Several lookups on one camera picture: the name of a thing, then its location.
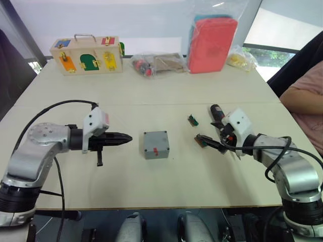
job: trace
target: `plastic bag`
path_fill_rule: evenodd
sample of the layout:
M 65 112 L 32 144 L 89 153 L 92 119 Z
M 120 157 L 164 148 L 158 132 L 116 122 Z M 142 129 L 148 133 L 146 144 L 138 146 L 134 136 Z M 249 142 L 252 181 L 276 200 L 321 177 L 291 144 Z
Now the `plastic bag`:
M 187 64 L 191 73 L 223 68 L 248 0 L 194 0 Z
M 136 54 L 131 57 L 130 64 L 145 77 L 153 77 L 160 73 L 187 71 L 186 63 L 179 53 Z
M 250 72 L 257 67 L 257 60 L 252 54 L 244 52 L 239 45 L 234 45 L 229 52 L 227 64 Z

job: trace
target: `green foliage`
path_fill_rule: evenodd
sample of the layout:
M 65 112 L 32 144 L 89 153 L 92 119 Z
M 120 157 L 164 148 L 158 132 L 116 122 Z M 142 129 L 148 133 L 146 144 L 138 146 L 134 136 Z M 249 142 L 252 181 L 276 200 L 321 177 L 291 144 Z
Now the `green foliage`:
M 282 67 L 286 64 L 295 54 L 286 53 L 267 49 L 255 49 L 255 48 L 242 48 L 243 51 L 252 54 L 258 65 L 261 67 Z

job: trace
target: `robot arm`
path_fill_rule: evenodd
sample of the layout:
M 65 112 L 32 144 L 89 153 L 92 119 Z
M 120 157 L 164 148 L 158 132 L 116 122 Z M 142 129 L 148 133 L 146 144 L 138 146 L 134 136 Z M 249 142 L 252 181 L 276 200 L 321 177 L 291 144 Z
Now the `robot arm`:
M 218 105 L 213 105 L 211 113 L 212 125 L 219 129 L 221 143 L 207 136 L 197 135 L 196 138 L 221 153 L 231 150 L 239 158 L 245 154 L 253 155 L 255 160 L 269 167 L 282 149 L 266 147 L 287 144 L 285 138 L 254 135 L 251 121 L 241 109 L 225 116 Z M 314 167 L 297 151 L 287 150 L 271 171 L 282 198 L 284 219 L 291 231 L 305 237 L 323 237 L 322 194 Z
M 97 165 L 101 166 L 103 146 L 132 140 L 126 134 L 105 133 L 108 121 L 107 114 L 96 107 L 84 119 L 83 130 L 76 125 L 42 123 L 28 131 L 26 141 L 13 153 L 1 182 L 0 241 L 26 241 L 36 200 L 58 153 L 97 151 Z

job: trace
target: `gray box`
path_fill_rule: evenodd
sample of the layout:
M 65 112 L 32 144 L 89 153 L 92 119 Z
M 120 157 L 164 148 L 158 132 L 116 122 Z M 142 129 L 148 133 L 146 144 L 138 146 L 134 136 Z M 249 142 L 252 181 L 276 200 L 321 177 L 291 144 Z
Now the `gray box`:
M 143 135 L 143 147 L 147 160 L 168 158 L 170 145 L 168 143 L 167 131 L 145 132 Z

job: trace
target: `pink shirt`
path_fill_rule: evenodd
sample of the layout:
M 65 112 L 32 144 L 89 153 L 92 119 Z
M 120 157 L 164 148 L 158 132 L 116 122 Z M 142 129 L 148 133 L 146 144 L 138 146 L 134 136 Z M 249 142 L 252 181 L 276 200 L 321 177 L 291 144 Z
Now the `pink shirt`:
M 323 61 L 312 67 L 291 87 L 323 95 Z M 310 115 L 292 113 L 292 116 L 298 122 L 317 151 L 323 155 L 323 114 Z

